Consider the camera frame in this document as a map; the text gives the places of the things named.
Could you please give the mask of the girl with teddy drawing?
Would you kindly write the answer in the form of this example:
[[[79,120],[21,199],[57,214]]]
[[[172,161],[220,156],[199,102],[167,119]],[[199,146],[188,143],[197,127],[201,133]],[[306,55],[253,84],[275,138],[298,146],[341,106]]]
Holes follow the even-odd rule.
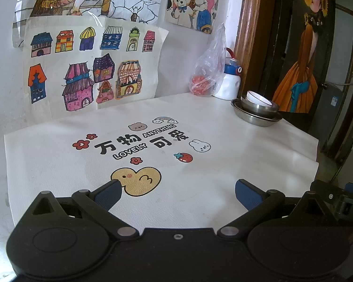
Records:
[[[168,0],[165,21],[211,34],[219,0]]]

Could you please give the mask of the red round object in bag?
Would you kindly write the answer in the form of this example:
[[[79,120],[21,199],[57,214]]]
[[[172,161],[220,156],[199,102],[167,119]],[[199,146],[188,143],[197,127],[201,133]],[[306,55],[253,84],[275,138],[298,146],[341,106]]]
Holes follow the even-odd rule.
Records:
[[[204,76],[196,75],[191,78],[190,91],[194,95],[206,96],[210,95],[211,82]]]

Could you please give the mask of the white printed table mat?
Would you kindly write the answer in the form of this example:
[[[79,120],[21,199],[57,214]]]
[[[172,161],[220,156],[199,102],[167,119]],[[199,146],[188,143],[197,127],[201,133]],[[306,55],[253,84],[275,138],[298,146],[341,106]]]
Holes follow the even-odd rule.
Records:
[[[258,127],[227,101],[191,94],[72,115],[5,137],[12,217],[41,191],[67,197],[117,179],[111,212],[138,230],[220,228],[245,213],[239,179],[302,196],[317,146],[285,120]]]

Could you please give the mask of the coloured houses drawing sheet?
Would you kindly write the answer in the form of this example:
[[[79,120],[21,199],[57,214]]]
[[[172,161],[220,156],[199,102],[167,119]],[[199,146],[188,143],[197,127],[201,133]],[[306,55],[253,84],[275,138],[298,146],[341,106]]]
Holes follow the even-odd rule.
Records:
[[[93,15],[29,19],[23,42],[28,124],[153,98],[167,35],[160,27]]]

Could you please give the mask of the brown wooden door frame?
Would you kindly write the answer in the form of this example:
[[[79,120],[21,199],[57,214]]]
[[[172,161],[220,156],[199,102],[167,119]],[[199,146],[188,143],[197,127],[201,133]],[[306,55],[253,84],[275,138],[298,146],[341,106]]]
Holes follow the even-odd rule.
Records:
[[[266,58],[275,0],[242,0],[235,56],[242,67],[239,95],[256,91]]]

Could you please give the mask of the clear plastic bag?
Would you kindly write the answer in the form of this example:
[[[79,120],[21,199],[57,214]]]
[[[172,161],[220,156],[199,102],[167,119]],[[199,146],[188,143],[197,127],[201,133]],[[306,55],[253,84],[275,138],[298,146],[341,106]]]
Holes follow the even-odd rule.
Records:
[[[222,77],[224,76],[224,66],[226,61],[226,30],[223,23],[209,37],[209,47],[199,57],[196,62],[194,74],[191,76],[200,75],[209,79],[211,82],[210,95],[218,91],[221,85]]]

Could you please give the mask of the white blue snowman bottle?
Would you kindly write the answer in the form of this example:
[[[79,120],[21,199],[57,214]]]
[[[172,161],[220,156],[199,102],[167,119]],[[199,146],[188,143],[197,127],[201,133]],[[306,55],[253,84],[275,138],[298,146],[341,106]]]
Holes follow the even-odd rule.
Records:
[[[242,72],[242,67],[238,65],[238,60],[236,59],[232,49],[227,48],[227,56],[224,66],[224,76],[222,77],[222,82],[218,91],[213,95],[213,97],[222,99],[225,101],[231,101],[237,98],[241,78],[240,74]]]

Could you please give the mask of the deep steel bowl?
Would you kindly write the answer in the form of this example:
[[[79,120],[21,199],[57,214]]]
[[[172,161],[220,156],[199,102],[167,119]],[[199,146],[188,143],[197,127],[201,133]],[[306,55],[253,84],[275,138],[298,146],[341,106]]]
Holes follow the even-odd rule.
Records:
[[[271,102],[271,106],[262,106],[241,97],[241,104],[244,110],[260,117],[271,118],[279,111],[279,106],[274,102]]]

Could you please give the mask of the white ceramic bowl red rim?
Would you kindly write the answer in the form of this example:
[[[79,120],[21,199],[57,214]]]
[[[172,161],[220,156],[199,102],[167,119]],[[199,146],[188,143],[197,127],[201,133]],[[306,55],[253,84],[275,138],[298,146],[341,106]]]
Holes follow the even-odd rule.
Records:
[[[264,106],[264,107],[271,107],[272,102],[268,99],[264,98],[262,95],[257,94],[254,91],[248,91],[246,94],[246,100],[250,101],[253,104]]]

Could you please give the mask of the painting of woman orange dress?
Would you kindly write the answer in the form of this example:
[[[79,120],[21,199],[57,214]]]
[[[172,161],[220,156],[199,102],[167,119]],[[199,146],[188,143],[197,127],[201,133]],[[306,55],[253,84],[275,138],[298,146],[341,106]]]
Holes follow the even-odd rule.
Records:
[[[308,113],[324,80],[333,42],[335,0],[294,0],[289,45],[273,102]]]

